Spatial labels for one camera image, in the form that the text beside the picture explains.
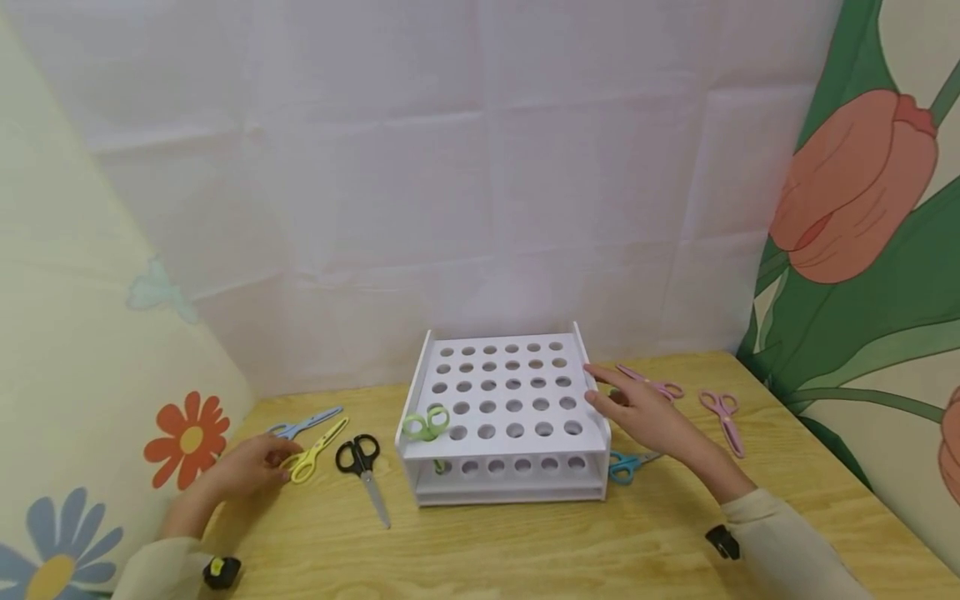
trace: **orange flower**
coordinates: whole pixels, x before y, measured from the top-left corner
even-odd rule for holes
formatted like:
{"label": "orange flower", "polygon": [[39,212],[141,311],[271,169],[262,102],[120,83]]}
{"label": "orange flower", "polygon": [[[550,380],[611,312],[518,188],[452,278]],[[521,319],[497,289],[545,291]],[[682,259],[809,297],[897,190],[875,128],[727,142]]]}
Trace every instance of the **orange flower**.
{"label": "orange flower", "polygon": [[930,183],[936,135],[912,96],[876,89],[850,100],[794,155],[770,226],[774,243],[811,281],[860,275]]}
{"label": "orange flower", "polygon": [[940,444],[940,476],[957,504],[960,504],[960,388],[953,390],[940,432],[944,436]]}
{"label": "orange flower", "polygon": [[160,488],[180,467],[177,487],[186,490],[197,475],[217,462],[217,455],[227,447],[222,435],[230,427],[230,419],[220,415],[220,398],[211,396],[200,408],[200,393],[191,392],[183,403],[184,412],[176,404],[167,404],[156,413],[156,425],[169,438],[156,438],[143,448],[143,457],[151,463],[166,461],[154,475],[154,488]]}

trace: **beige sleeve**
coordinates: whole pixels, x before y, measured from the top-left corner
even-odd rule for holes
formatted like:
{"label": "beige sleeve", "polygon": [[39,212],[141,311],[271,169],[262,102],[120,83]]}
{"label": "beige sleeve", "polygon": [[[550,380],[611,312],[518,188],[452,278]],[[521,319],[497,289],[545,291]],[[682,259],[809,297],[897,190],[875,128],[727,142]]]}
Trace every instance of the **beige sleeve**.
{"label": "beige sleeve", "polygon": [[747,566],[775,597],[873,598],[833,547],[789,504],[768,491],[755,490],[720,508]]}
{"label": "beige sleeve", "polygon": [[196,600],[209,562],[193,538],[155,541],[127,563],[113,600]]}

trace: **white scissor holder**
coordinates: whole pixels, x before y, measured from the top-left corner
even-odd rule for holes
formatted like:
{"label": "white scissor holder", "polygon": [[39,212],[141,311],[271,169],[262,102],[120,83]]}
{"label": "white scissor holder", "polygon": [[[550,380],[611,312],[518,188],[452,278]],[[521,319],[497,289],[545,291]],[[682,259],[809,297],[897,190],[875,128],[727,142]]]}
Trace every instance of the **white scissor holder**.
{"label": "white scissor holder", "polygon": [[[576,323],[461,340],[427,331],[395,438],[418,505],[604,499],[610,425],[584,401],[597,389],[587,361]],[[446,431],[432,442],[405,436],[403,420],[434,404],[450,413]]]}

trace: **white fabric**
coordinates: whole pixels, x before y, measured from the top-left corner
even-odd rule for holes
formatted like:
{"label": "white fabric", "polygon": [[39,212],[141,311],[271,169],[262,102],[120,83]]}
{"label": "white fabric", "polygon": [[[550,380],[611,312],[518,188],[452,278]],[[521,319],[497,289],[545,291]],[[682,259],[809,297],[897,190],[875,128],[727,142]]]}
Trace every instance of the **white fabric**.
{"label": "white fabric", "polygon": [[260,394],[733,348],[840,0],[0,0]]}

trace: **table surface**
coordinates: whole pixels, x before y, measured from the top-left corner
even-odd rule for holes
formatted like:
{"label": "table surface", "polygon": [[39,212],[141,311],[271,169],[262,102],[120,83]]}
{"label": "table surface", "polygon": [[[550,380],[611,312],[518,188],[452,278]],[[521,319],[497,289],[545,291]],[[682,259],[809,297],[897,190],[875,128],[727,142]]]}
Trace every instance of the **table surface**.
{"label": "table surface", "polygon": [[[677,407],[724,447],[716,417],[692,393],[709,388],[738,396],[736,423],[747,453],[741,466],[805,516],[877,598],[960,597],[960,580],[732,356],[627,364],[684,386]],[[204,546],[244,562],[228,597],[762,597],[742,561],[724,561],[704,540],[722,514],[671,459],[638,471],[631,486],[609,485],[606,502],[418,509],[393,448],[406,392],[396,385],[257,404],[231,445],[332,406],[342,405],[350,423],[309,481],[227,504],[211,521]],[[307,447],[327,428],[307,430],[297,441]],[[614,449],[643,449],[616,425],[612,430]],[[382,442],[374,473],[390,530],[380,526],[360,480],[333,464],[339,443],[364,432]]]}

